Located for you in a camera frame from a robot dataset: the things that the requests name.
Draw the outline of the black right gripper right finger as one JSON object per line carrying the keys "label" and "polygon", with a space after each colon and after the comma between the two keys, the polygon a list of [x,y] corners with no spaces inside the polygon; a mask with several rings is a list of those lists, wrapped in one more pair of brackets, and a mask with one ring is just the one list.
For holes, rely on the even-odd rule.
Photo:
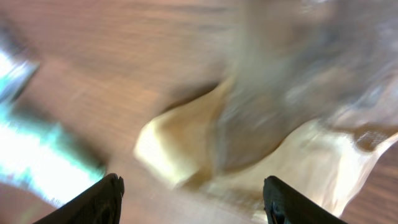
{"label": "black right gripper right finger", "polygon": [[263,198],[269,224],[346,224],[273,175],[264,179]]}

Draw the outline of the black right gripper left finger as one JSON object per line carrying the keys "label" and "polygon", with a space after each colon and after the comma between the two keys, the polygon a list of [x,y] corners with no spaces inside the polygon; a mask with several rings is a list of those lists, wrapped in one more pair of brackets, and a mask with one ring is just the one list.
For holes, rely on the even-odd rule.
{"label": "black right gripper left finger", "polygon": [[123,195],[123,178],[108,174],[34,224],[119,224]]}

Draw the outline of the teal snack packet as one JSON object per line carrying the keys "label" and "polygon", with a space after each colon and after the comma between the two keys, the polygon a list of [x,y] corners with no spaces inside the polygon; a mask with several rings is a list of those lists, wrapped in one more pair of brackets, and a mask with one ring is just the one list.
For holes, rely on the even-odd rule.
{"label": "teal snack packet", "polygon": [[106,165],[60,123],[1,107],[1,183],[56,208],[100,181]]}

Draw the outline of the beige brown snack bag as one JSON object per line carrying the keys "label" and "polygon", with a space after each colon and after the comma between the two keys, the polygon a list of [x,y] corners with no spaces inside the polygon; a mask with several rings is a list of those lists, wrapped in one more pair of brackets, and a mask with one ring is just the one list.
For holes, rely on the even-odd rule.
{"label": "beige brown snack bag", "polygon": [[339,217],[397,143],[397,1],[248,0],[226,78],[140,132],[172,189],[270,222],[276,176]]}

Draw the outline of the teal white small packet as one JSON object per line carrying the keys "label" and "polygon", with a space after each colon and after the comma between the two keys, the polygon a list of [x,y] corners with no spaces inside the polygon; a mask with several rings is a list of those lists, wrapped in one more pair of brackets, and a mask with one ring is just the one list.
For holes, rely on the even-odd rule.
{"label": "teal white small packet", "polygon": [[14,101],[40,67],[40,61],[28,50],[1,51],[1,104]]}

